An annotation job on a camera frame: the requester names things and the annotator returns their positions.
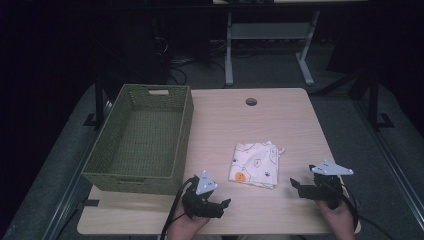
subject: gray floor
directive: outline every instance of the gray floor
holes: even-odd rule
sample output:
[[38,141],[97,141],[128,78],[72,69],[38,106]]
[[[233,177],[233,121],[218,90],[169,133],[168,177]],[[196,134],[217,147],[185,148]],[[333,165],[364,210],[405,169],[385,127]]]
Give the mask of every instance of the gray floor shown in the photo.
[[[331,45],[313,45],[307,63],[315,84],[307,86],[294,53],[299,44],[279,43],[272,47],[261,46],[259,55],[233,59],[234,86],[232,88],[276,88],[299,87],[308,92],[319,90],[343,76],[327,72],[331,56]],[[224,86],[224,58],[213,59],[214,63],[192,63],[178,69],[187,75],[187,85],[193,89],[214,89]],[[173,71],[182,82],[181,73]],[[358,202],[359,214],[376,222],[395,239],[424,239],[424,232],[411,210],[396,175],[389,168],[387,153],[377,141],[383,139],[413,186],[417,196],[424,199],[424,140],[400,110],[395,98],[384,87],[380,88],[379,111],[389,115],[395,128],[381,129],[376,133],[370,129],[362,110],[367,99],[352,101],[347,97],[351,84],[346,84],[324,97],[311,97],[328,144],[335,160],[355,170],[355,175],[344,178]],[[55,225],[52,219],[71,216],[78,202],[88,195],[91,184],[79,175],[74,175],[84,162],[96,131],[82,126],[88,114],[94,113],[93,87],[76,106],[68,124],[63,129],[56,145],[40,171],[4,239],[51,239],[65,224]],[[70,181],[78,183],[68,189]],[[146,236],[83,236],[76,230],[81,210],[70,219],[60,239],[154,239]],[[304,236],[307,239],[334,239],[330,235]],[[386,239],[374,226],[362,221],[362,231],[357,239]]]

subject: green wicker basket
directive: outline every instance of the green wicker basket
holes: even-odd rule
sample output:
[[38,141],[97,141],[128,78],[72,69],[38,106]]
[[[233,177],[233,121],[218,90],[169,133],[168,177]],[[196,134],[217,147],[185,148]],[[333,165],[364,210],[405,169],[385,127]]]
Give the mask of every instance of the green wicker basket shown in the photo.
[[188,86],[124,85],[83,176],[103,191],[175,195],[192,116]]

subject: hole in table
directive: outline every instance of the hole in table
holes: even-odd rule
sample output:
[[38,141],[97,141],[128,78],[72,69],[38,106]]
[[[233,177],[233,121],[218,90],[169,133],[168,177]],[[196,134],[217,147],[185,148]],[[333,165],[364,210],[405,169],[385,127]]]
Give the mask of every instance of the hole in table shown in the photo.
[[256,104],[258,104],[258,101],[254,98],[248,98],[246,99],[246,104],[249,106],[255,106]]

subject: baby garment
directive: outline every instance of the baby garment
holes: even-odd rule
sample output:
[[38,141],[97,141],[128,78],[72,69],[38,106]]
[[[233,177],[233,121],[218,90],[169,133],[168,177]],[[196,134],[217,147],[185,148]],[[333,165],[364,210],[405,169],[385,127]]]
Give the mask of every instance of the baby garment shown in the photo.
[[236,145],[229,180],[273,189],[277,185],[278,160],[284,149],[270,141]]

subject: black wire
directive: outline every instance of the black wire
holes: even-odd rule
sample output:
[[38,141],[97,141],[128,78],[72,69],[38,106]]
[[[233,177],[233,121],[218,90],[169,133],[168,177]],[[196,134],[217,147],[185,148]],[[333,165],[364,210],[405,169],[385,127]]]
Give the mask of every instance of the black wire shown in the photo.
[[184,188],[189,183],[193,183],[196,177],[189,178],[185,183],[178,189],[177,194],[175,195],[174,202],[172,203],[171,210],[169,211],[168,218],[166,219],[165,225],[162,228],[162,233],[160,235],[160,240],[165,239],[166,231],[168,230],[171,223],[174,221],[172,218],[174,217],[175,210],[177,209],[178,202],[180,201],[181,195],[183,194]]
[[332,186],[328,185],[325,182],[322,182],[322,184],[324,186],[326,186],[327,188],[331,189],[333,192],[337,193],[339,195],[339,197],[346,203],[346,205],[348,206],[350,213],[352,214],[353,217],[353,229],[355,230],[356,227],[358,226],[358,211],[356,210],[356,208],[352,205],[352,203],[349,201],[349,199],[344,195],[344,194],[340,194],[336,189],[334,189]]
[[[80,203],[84,203],[85,201],[87,201],[87,199],[88,199],[88,195]],[[78,208],[78,205],[77,205],[76,208],[75,208],[75,210],[72,212],[71,216],[69,216],[69,218],[66,220],[65,224],[60,229],[59,233],[57,234],[57,238],[56,239],[59,239],[60,238],[60,235],[62,235],[62,232],[65,230],[66,226],[69,224],[69,222],[75,216],[75,214],[77,214],[78,210],[79,210],[79,208]]]
[[74,212],[71,214],[71,216],[66,220],[66,222],[65,222],[65,224],[63,225],[63,227],[60,229],[60,232],[59,232],[59,234],[57,235],[57,238],[56,239],[59,239],[60,238],[60,235],[62,235],[62,232],[63,232],[63,230],[65,230],[65,228],[66,228],[66,226],[69,224],[69,222],[72,220],[72,218],[75,216],[75,214],[77,214],[77,212],[78,212],[78,208],[76,208],[75,210],[74,210]]
[[296,235],[296,237],[298,237],[298,238],[300,238],[300,239],[302,239],[302,240],[307,240],[304,236],[302,236],[302,235]]
[[171,223],[172,222],[175,222],[175,221],[177,221],[178,219],[180,219],[182,216],[184,216],[186,213],[184,212],[183,214],[181,214],[180,216],[178,216],[178,217],[176,217],[176,218],[174,218],[174,219],[172,219],[172,221],[171,221]]
[[360,216],[360,215],[358,215],[358,217],[361,219],[361,220],[364,220],[365,222],[367,222],[367,223],[369,223],[369,224],[371,224],[371,225],[373,225],[374,227],[376,227],[378,230],[380,230],[384,235],[386,235],[386,237],[388,237],[389,239],[391,239],[391,240],[395,240],[395,238],[392,236],[392,235],[390,235],[390,233],[388,233],[386,230],[384,230],[382,227],[380,227],[377,223],[375,223],[375,222],[373,222],[373,221],[371,221],[370,219],[368,219],[368,218],[366,218],[366,217],[363,217],[363,216]]
[[[329,186],[328,184],[324,184],[324,185],[326,185],[327,187],[329,187],[329,188],[331,188],[332,190],[334,190],[334,191],[336,191],[334,188],[332,188],[331,186]],[[349,190],[349,188],[347,188],[346,187],[346,185],[344,185],[344,184],[342,184],[342,186],[343,187],[345,187],[346,188],[346,191],[348,192],[348,194],[349,194],[349,196],[352,198],[352,201],[354,202],[354,208],[355,208],[355,210],[357,209],[357,206],[356,206],[356,200],[355,200],[355,196],[353,195],[353,193]],[[361,215],[359,215],[358,213],[357,213],[357,210],[356,210],[356,215],[357,215],[357,218],[358,219],[361,219],[361,220],[364,220],[365,222],[368,222],[369,224],[371,224],[371,225],[373,225],[375,228],[377,228],[378,230],[380,230],[384,235],[386,235],[386,237],[388,237],[389,239],[391,239],[391,240],[395,240],[395,238],[390,234],[390,233],[388,233],[386,230],[384,230],[382,227],[380,227],[377,223],[375,223],[375,222],[373,222],[372,220],[370,220],[370,219],[368,219],[368,218],[366,218],[366,217],[364,217],[364,216],[361,216]]]

